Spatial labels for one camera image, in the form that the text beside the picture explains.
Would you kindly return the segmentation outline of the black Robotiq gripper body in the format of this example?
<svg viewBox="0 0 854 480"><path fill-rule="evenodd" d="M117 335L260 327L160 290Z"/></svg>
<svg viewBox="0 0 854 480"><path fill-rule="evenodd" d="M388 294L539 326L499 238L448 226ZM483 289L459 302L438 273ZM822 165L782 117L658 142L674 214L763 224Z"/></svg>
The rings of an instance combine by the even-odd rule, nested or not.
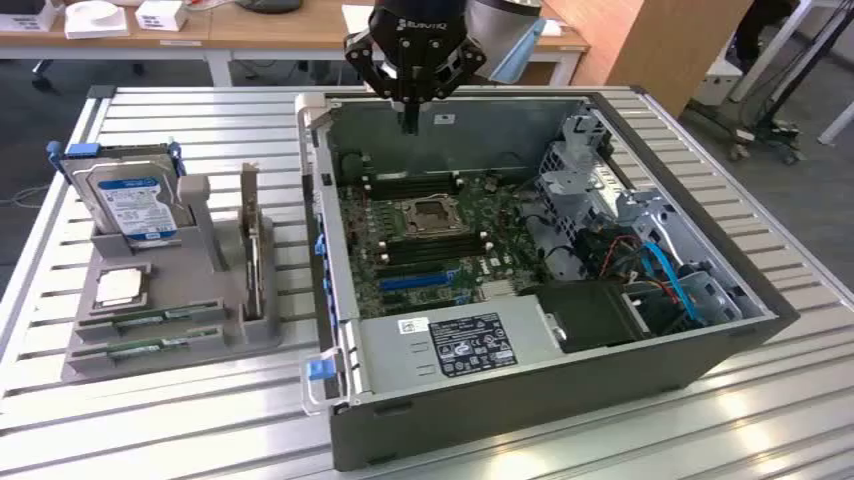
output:
<svg viewBox="0 0 854 480"><path fill-rule="evenodd" d="M467 38L464 11L464 1L375 2L368 32L398 75L444 66Z"/></svg>

